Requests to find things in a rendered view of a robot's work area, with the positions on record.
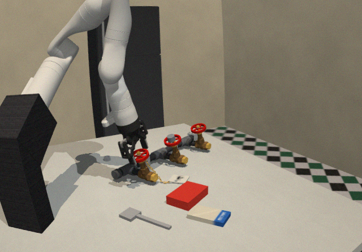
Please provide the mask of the grey cylinder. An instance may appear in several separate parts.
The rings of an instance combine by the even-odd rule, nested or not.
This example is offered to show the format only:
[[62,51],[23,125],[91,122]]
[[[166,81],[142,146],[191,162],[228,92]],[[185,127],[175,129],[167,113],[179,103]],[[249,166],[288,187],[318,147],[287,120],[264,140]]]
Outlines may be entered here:
[[167,140],[168,142],[174,142],[176,140],[175,135],[174,134],[167,135]]

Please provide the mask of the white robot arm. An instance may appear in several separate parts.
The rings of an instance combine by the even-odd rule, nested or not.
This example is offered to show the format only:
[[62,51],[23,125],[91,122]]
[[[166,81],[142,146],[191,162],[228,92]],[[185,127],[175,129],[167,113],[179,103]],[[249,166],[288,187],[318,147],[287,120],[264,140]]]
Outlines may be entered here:
[[123,77],[126,47],[132,26],[129,0],[86,0],[52,40],[47,50],[50,57],[43,61],[21,94],[39,93],[49,108],[79,51],[78,45],[68,37],[97,28],[108,16],[104,52],[98,73],[104,84],[111,112],[101,123],[103,127],[113,123],[118,126],[133,123],[138,115]]

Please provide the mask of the red rectangular block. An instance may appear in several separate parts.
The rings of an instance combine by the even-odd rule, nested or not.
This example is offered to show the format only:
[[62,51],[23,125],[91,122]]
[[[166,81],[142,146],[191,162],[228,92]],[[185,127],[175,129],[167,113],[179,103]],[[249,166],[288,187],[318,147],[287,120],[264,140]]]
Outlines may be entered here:
[[168,205],[189,211],[208,194],[208,186],[186,181],[166,196]]

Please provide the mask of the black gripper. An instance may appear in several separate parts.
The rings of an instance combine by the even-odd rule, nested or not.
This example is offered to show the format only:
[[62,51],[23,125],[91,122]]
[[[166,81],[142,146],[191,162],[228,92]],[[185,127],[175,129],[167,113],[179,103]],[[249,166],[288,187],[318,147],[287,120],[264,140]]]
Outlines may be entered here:
[[[116,125],[116,126],[118,128],[119,133],[123,135],[123,140],[118,142],[122,158],[128,159],[130,165],[136,166],[137,162],[133,155],[133,151],[135,150],[135,145],[138,142],[138,140],[140,139],[140,143],[143,149],[148,148],[148,143],[146,141],[146,135],[148,134],[148,131],[146,129],[146,126],[143,120],[139,120],[139,117],[129,125],[124,125],[124,126]],[[132,146],[128,147],[128,144]],[[129,149],[131,150],[130,153]]]

